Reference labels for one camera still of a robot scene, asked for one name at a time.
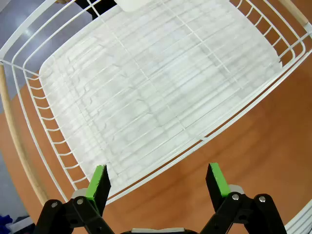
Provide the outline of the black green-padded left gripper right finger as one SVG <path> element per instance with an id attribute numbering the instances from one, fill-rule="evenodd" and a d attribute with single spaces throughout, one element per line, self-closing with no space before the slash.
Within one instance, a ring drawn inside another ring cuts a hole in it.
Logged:
<path id="1" fill-rule="evenodd" d="M 202 234 L 226 234 L 233 224 L 243 224 L 250 234 L 285 234 L 287 231 L 277 207 L 268 194 L 249 198 L 230 190 L 218 163 L 210 163 L 206 184 L 215 214 Z"/>

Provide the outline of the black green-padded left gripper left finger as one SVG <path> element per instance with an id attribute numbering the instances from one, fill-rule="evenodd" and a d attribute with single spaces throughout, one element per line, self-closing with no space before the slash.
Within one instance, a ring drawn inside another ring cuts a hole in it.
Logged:
<path id="1" fill-rule="evenodd" d="M 71 234 L 84 227 L 89 234 L 112 234 L 102 217 L 110 188 L 107 166 L 97 166 L 85 195 L 76 195 L 66 203 L 56 199 L 45 202 L 34 233 Z"/>

